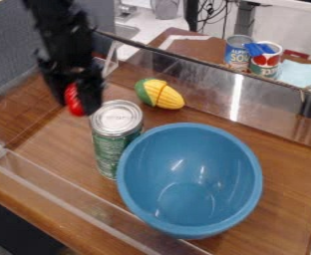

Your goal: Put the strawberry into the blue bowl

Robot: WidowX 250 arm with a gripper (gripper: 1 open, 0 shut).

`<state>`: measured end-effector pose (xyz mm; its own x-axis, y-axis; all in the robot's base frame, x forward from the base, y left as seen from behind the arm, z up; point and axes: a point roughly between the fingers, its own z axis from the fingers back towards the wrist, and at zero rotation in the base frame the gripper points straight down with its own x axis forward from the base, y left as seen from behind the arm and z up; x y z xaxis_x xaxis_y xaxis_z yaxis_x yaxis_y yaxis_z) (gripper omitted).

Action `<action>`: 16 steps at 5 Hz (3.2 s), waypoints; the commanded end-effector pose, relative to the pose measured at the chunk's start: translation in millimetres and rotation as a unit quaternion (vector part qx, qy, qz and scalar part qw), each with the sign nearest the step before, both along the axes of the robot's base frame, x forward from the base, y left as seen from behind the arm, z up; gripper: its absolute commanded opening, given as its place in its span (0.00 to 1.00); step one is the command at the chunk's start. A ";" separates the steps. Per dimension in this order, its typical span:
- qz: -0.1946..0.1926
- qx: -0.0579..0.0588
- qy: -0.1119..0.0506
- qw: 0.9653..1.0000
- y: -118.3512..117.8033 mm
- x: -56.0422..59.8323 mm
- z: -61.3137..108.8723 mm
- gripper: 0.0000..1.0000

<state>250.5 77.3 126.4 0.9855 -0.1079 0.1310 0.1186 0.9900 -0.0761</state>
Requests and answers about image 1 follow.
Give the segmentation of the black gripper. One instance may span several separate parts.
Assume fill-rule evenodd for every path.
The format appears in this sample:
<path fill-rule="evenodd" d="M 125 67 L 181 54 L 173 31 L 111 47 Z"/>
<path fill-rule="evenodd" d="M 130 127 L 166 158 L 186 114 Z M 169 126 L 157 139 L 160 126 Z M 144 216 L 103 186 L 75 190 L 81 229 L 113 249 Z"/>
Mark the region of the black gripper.
<path fill-rule="evenodd" d="M 63 106 L 65 90 L 77 82 L 77 98 L 89 116 L 102 105 L 105 81 L 94 61 L 93 30 L 86 19 L 42 19 L 35 22 L 45 53 L 37 52 L 38 68 L 57 103 Z"/>

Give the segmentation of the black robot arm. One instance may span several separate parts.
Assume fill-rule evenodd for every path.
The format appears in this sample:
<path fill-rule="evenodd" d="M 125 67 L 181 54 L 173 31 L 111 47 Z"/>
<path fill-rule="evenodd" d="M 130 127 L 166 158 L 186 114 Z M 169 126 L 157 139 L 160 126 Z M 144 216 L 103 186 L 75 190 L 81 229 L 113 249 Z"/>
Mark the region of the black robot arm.
<path fill-rule="evenodd" d="M 97 62 L 93 29 L 74 0 L 22 0 L 34 19 L 43 50 L 34 53 L 38 69 L 58 104 L 78 116 L 102 105 L 103 66 Z"/>

